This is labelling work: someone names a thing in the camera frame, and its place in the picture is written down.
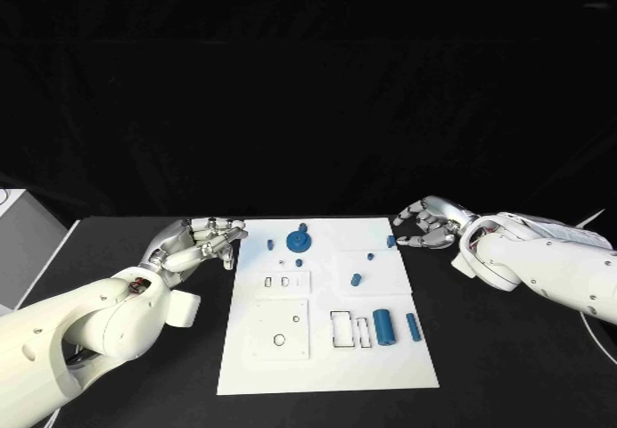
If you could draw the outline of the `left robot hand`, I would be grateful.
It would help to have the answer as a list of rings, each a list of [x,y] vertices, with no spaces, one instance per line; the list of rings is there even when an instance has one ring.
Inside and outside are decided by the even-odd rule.
[[[238,219],[180,219],[150,241],[139,266],[154,272],[173,288],[206,260],[219,259],[224,269],[232,270],[232,243],[247,236],[245,223]]]

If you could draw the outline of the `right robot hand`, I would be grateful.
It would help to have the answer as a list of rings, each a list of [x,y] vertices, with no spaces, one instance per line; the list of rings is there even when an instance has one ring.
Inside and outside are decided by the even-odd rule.
[[[401,236],[397,244],[441,250],[457,241],[479,215],[446,198],[430,195],[417,200],[398,213],[394,225],[400,226],[413,218],[423,234]]]

